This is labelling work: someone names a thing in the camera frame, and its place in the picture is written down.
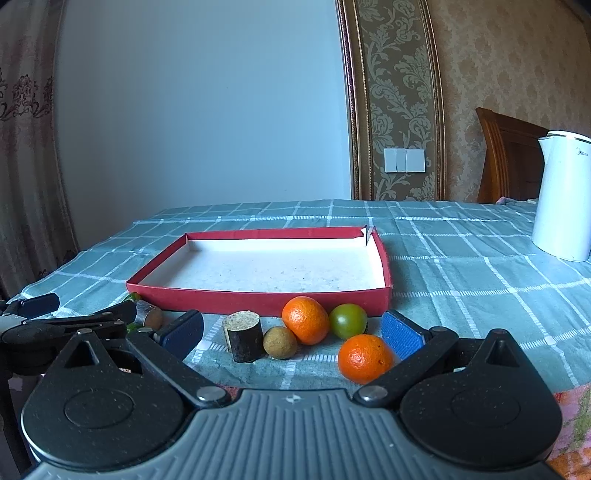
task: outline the wooden headboard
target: wooden headboard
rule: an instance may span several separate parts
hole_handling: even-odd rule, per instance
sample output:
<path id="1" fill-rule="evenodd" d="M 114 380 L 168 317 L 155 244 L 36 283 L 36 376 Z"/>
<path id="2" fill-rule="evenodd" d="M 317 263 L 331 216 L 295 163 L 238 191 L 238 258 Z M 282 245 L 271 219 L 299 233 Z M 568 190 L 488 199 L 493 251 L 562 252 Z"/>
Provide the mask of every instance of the wooden headboard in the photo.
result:
<path id="1" fill-rule="evenodd" d="M 486 140 L 478 203 L 495 203 L 501 197 L 537 198 L 544 172 L 538 139 L 548 129 L 486 108 L 477 108 L 476 113 Z"/>

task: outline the light switch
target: light switch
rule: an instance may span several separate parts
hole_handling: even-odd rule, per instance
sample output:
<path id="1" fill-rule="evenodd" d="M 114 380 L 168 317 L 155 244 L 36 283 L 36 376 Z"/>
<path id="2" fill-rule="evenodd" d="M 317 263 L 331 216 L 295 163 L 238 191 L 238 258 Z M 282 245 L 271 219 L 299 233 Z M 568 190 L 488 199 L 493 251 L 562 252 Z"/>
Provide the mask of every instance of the light switch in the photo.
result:
<path id="1" fill-rule="evenodd" d="M 407 150 L 406 169 L 404 171 L 425 171 L 425 151 L 422 148 L 409 148 Z"/>
<path id="2" fill-rule="evenodd" d="M 403 148 L 384 148 L 384 171 L 396 173 L 406 168 L 406 150 Z"/>

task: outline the teal tablecloth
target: teal tablecloth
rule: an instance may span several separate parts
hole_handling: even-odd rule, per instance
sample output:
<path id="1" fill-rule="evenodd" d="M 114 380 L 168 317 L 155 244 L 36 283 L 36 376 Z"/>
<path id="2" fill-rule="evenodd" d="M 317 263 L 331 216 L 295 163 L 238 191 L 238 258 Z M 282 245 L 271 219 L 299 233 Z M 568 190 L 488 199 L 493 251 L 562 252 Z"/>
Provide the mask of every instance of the teal tablecloth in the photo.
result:
<path id="1" fill-rule="evenodd" d="M 375 225 L 389 253 L 392 306 L 417 323 L 460 336 L 506 328 L 553 391 L 591 381 L 591 265 L 540 251 L 530 240 L 535 205 L 349 200 L 244 203 L 165 210 L 80 253 L 23 297 L 50 291 L 56 316 L 88 314 L 121 301 L 125 281 L 185 232 Z M 264 388 L 355 386 L 336 365 L 330 336 L 289 361 L 232 362 L 221 317 L 205 315 L 206 333 L 185 363 L 212 381 Z M 264 319 L 264 329 L 278 319 Z M 372 320 L 371 332 L 379 332 Z"/>

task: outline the white electric kettle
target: white electric kettle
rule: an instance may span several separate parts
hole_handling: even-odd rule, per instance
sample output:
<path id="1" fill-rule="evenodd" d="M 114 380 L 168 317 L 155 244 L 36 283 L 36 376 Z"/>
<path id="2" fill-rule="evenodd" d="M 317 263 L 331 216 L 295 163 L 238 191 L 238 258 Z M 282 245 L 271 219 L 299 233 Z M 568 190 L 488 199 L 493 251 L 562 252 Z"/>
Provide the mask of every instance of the white electric kettle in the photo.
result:
<path id="1" fill-rule="evenodd" d="M 539 142 L 545 165 L 531 239 L 555 257 L 585 261 L 591 249 L 591 138 L 554 130 Z"/>

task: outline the tangerine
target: tangerine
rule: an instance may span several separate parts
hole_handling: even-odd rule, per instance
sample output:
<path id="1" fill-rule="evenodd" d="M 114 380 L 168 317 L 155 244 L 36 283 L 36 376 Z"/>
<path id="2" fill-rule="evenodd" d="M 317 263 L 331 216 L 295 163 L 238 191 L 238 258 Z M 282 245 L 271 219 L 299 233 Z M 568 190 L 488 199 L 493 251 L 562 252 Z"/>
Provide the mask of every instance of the tangerine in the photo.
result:
<path id="1" fill-rule="evenodd" d="M 399 360 L 375 335 L 355 335 L 339 350 L 339 370 L 352 382 L 365 385 L 390 370 Z"/>
<path id="2" fill-rule="evenodd" d="M 304 345 L 315 345 L 329 332 L 329 315 L 323 306 L 310 297 L 296 297 L 283 307 L 281 318 Z"/>

